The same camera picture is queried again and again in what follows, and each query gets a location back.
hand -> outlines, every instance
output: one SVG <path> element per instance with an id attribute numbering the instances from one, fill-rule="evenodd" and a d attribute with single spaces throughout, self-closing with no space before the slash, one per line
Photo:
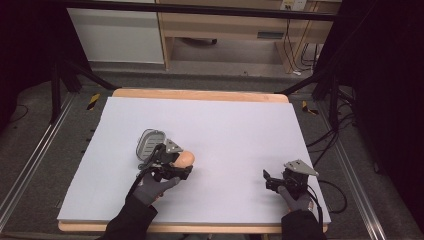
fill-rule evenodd
<path id="1" fill-rule="evenodd" d="M 287 190 L 287 188 L 285 188 L 284 186 L 279 186 L 277 190 L 278 190 L 278 193 L 287 202 L 289 211 L 297 211 L 297 210 L 306 211 L 306 210 L 312 209 L 313 203 L 307 193 L 302 194 L 298 200 L 294 200 L 292 196 L 290 195 L 289 191 Z"/>
<path id="2" fill-rule="evenodd" d="M 166 190 L 176 186 L 180 180 L 179 177 L 174 177 L 166 182 L 156 182 L 152 173 L 147 173 L 143 178 L 143 185 L 137 186 L 133 195 L 146 206 L 150 206 Z"/>

finger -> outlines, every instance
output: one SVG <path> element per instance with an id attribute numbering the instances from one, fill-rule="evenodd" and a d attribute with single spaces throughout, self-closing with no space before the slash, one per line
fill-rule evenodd
<path id="1" fill-rule="evenodd" d="M 179 177 L 174 177 L 166 182 L 161 182 L 158 188 L 158 191 L 163 193 L 166 190 L 176 186 L 179 182 L 180 182 L 180 178 Z"/>
<path id="2" fill-rule="evenodd" d="M 307 193 L 304 193 L 304 194 L 300 195 L 298 201 L 310 202 L 311 197 L 309 197 L 309 195 Z"/>
<path id="3" fill-rule="evenodd" d="M 279 186 L 278 193 L 284 198 L 290 208 L 292 208 L 292 206 L 296 206 L 296 201 L 292 198 L 287 188 Z"/>

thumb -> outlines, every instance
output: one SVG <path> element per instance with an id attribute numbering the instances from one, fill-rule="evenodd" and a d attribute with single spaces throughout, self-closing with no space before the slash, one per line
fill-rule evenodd
<path id="1" fill-rule="evenodd" d="M 180 181 L 181 179 L 179 177 L 174 177 L 166 182 L 161 182 L 157 190 L 163 193 L 166 190 L 176 186 Z"/>
<path id="2" fill-rule="evenodd" d="M 292 198 L 292 196 L 290 195 L 289 191 L 287 190 L 287 188 L 283 187 L 283 186 L 279 186 L 278 187 L 278 193 L 281 195 L 281 197 L 284 198 L 284 200 L 287 202 L 287 206 L 291 209 L 291 210 L 295 210 L 294 208 L 296 207 L 296 200 L 294 200 Z"/>

gray floor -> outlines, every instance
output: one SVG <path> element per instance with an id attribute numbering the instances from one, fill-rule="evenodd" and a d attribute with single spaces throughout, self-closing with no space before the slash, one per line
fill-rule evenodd
<path id="1" fill-rule="evenodd" d="M 274 92 L 285 89 L 302 76 L 285 74 L 281 68 L 275 46 L 270 42 L 221 41 L 217 45 L 192 40 L 176 43 L 171 69 L 132 68 L 127 73 L 98 72 L 104 79 L 126 87 L 204 89 L 228 91 Z M 72 234 L 71 239 L 100 233 L 63 233 L 57 228 L 57 203 L 66 194 L 67 187 L 78 168 L 84 150 L 100 119 L 102 107 L 110 91 L 83 80 L 82 91 L 75 95 L 74 103 L 63 126 L 49 146 L 37 171 L 13 211 L 3 233 L 31 233 L 38 239 L 59 239 Z M 290 96 L 306 143 L 318 139 L 328 131 L 322 115 L 302 111 L 302 101 L 310 100 L 308 86 Z M 5 199 L 9 189 L 18 178 L 20 171 L 42 137 L 50 118 L 50 89 L 48 83 L 27 89 L 21 93 L 19 104 L 28 108 L 24 118 L 11 123 L 0 135 L 0 201 Z M 86 107 L 91 96 L 101 97 L 92 111 Z M 18 106 L 12 119 L 25 113 L 25 107 Z M 350 113 L 349 107 L 340 109 L 341 117 Z M 414 223 L 408 209 L 402 203 L 387 176 L 375 174 L 373 162 L 354 124 L 341 130 L 339 141 L 364 186 L 372 207 L 384 229 L 387 239 L 424 239 Z M 323 149 L 326 142 L 314 146 L 310 151 Z M 311 153 L 314 161 L 320 153 Z M 331 214 L 327 236 L 332 239 L 370 239 L 363 217 L 352 196 L 346 177 L 341 170 L 335 148 L 331 148 L 316 170 L 320 179 L 331 181 L 347 195 L 348 208 L 341 214 Z M 327 205 L 337 210 L 342 205 L 341 195 L 332 187 L 321 185 Z M 180 234 L 151 234 L 149 239 L 179 239 Z M 206 239 L 207 235 L 192 234 L 187 239 Z M 270 236 L 279 239 L 279 235 Z M 216 234 L 213 239 L 248 239 L 240 234 Z"/>

metal rail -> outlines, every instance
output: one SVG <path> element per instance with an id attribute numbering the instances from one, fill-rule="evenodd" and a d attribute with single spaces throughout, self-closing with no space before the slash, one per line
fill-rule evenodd
<path id="1" fill-rule="evenodd" d="M 328 112 L 327 107 L 322 102 L 318 102 L 317 106 L 321 113 Z M 324 114 L 321 114 L 321 116 L 325 122 L 325 125 L 330 130 L 331 125 L 328 119 L 324 116 Z M 362 184 L 359 181 L 355 170 L 353 169 L 353 166 L 350 164 L 349 157 L 347 156 L 340 140 L 337 140 L 335 149 L 337 159 L 339 160 L 340 166 L 342 167 L 343 173 L 352 191 L 353 198 L 355 199 L 356 205 L 358 206 L 359 212 L 361 213 L 362 219 L 364 220 L 371 239 L 385 240 L 386 235 L 380 224 L 380 221 L 374 212 L 374 208 L 372 207 L 371 202 L 368 199 L 368 196 L 362 187 Z"/>
<path id="2" fill-rule="evenodd" d="M 6 222 L 9 220 L 12 215 L 13 210 L 19 202 L 22 194 L 24 193 L 26 187 L 31 181 L 32 176 L 37 170 L 38 165 L 40 165 L 41 160 L 43 159 L 45 153 L 47 152 L 50 144 L 52 143 L 54 137 L 56 136 L 60 126 L 62 125 L 66 115 L 69 112 L 70 106 L 74 100 L 76 93 L 68 93 L 62 109 L 63 111 L 57 118 L 57 120 L 50 124 L 47 130 L 45 131 L 43 137 L 38 142 L 37 147 L 31 154 L 31 157 L 28 159 L 25 167 L 19 174 L 6 198 L 3 200 L 0 205 L 0 232 L 3 231 L 3 228 L 6 225 Z"/>

